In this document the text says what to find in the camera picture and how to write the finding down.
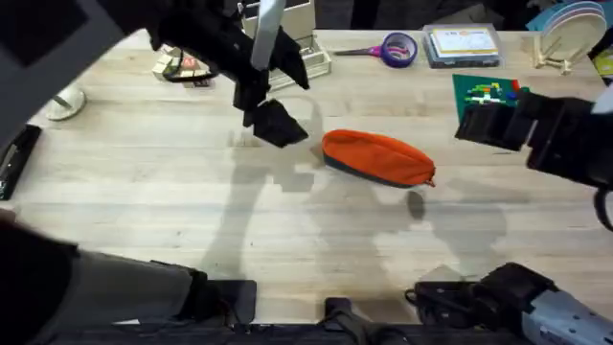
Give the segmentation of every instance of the white plate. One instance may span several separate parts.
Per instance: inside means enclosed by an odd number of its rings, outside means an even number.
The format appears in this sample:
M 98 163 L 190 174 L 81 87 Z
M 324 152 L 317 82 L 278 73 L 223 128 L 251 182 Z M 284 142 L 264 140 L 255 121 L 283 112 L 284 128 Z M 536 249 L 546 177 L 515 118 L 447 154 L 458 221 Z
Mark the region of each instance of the white plate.
M 582 14 L 595 14 L 595 15 L 599 15 L 599 16 L 601 16 L 606 21 L 606 18 L 604 18 L 604 15 L 602 15 L 602 12 L 600 12 L 600 11 L 594 9 L 594 8 L 576 9 L 576 10 L 572 10 L 572 11 L 566 12 L 565 14 L 563 14 L 560 17 L 556 18 L 556 20 L 554 20 L 551 23 L 549 23 L 549 25 L 547 27 L 545 27 L 545 29 L 543 30 L 543 33 L 546 35 L 557 24 L 563 22 L 566 19 L 570 19 L 570 18 L 572 18 L 574 16 L 578 16 L 578 15 L 582 15 Z
M 591 49 L 606 33 L 606 21 L 596 14 L 582 14 L 555 25 L 541 39 L 543 52 L 557 42 L 559 47 L 550 55 L 553 59 L 567 59 L 578 49 Z
M 591 8 L 594 10 L 598 10 L 601 12 L 602 16 L 604 16 L 604 10 L 602 9 L 601 4 L 597 4 L 593 1 L 579 1 L 576 3 L 569 4 L 567 6 L 564 6 L 563 8 L 559 9 L 556 13 L 554 13 L 552 16 L 550 16 L 549 19 L 547 19 L 547 21 L 545 22 L 545 25 L 543 26 L 543 31 L 545 31 L 547 27 L 549 27 L 549 25 L 553 21 L 557 20 L 560 16 L 564 15 L 566 12 L 578 10 L 582 8 Z

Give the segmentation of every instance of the orange pencil case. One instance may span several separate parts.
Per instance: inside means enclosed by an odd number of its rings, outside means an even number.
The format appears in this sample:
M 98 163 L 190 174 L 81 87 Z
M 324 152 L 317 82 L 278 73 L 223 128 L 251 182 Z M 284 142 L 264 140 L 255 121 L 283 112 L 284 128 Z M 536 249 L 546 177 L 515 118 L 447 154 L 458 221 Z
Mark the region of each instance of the orange pencil case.
M 397 139 L 348 129 L 326 133 L 324 161 L 330 167 L 392 187 L 434 187 L 434 162 Z

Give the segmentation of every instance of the white object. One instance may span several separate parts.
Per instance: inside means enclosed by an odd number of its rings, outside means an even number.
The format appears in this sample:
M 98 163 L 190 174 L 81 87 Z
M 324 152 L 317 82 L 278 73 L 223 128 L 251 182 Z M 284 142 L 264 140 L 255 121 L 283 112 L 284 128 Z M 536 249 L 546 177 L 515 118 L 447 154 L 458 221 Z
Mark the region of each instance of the white object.
M 498 54 L 488 28 L 435 29 L 432 36 L 440 58 Z
M 568 75 L 606 33 L 606 20 L 599 14 L 585 13 L 566 18 L 548 33 L 534 38 L 534 67 L 553 66 Z
M 568 4 L 567 6 L 564 6 L 563 8 L 557 10 L 557 12 L 554 13 L 554 15 L 550 16 L 549 19 L 547 19 L 547 21 L 545 22 L 545 25 L 543 26 L 543 28 L 545 28 L 545 30 L 543 30 L 543 31 L 546 31 L 547 28 L 553 22 L 555 22 L 561 16 L 564 16 L 568 12 L 571 12 L 571 11 L 574 11 L 574 10 L 579 10 L 579 9 L 585 9 L 585 8 L 591 8 L 591 9 L 595 9 L 595 10 L 600 10 L 601 14 L 604 15 L 604 10 L 602 9 L 601 4 L 595 3 L 593 1 L 579 1 L 579 2 L 576 2 L 576 3 Z
M 255 8 L 261 3 L 252 3 L 248 8 Z M 256 34 L 258 18 L 250 17 L 242 20 L 244 31 L 251 37 Z M 324 76 L 331 72 L 332 60 L 328 52 L 317 41 L 313 33 L 315 30 L 315 3 L 310 0 L 307 3 L 286 8 L 281 20 L 284 31 L 300 44 L 301 55 L 305 62 L 306 74 L 311 80 L 316 77 Z M 276 69 L 270 73 L 271 90 L 278 90 L 296 82 L 285 73 Z
M 53 97 L 41 112 L 51 121 L 64 121 L 79 114 L 86 103 L 85 93 L 71 85 Z
M 260 0 L 258 27 L 251 53 L 251 65 L 259 71 L 268 69 L 284 10 L 285 0 Z

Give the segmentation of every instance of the wooden table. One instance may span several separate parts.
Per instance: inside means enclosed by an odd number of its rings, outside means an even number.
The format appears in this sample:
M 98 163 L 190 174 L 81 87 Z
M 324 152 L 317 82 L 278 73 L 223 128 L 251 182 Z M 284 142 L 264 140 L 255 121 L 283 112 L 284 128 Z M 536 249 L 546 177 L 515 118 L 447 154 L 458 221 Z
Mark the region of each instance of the wooden table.
M 333 51 L 385 33 L 318 35 Z M 261 322 L 316 320 L 337 295 L 374 319 L 416 322 L 402 292 L 417 280 L 445 267 L 476 279 L 509 261 L 613 317 L 613 234 L 594 216 L 593 191 L 528 170 L 527 149 L 453 137 L 452 73 L 517 78 L 548 96 L 594 100 L 603 91 L 587 60 L 570 77 L 531 68 L 520 50 L 526 35 L 501 33 L 500 69 L 431 70 L 422 53 L 403 70 L 336 57 L 310 91 L 274 94 L 310 134 L 279 150 L 241 128 L 227 79 L 209 90 L 156 80 L 157 55 L 138 33 L 82 76 L 89 104 L 78 117 L 33 119 L 45 130 L 11 205 L 88 249 L 254 279 Z M 311 149 L 336 128 L 422 149 L 438 186 L 405 191 L 324 167 Z

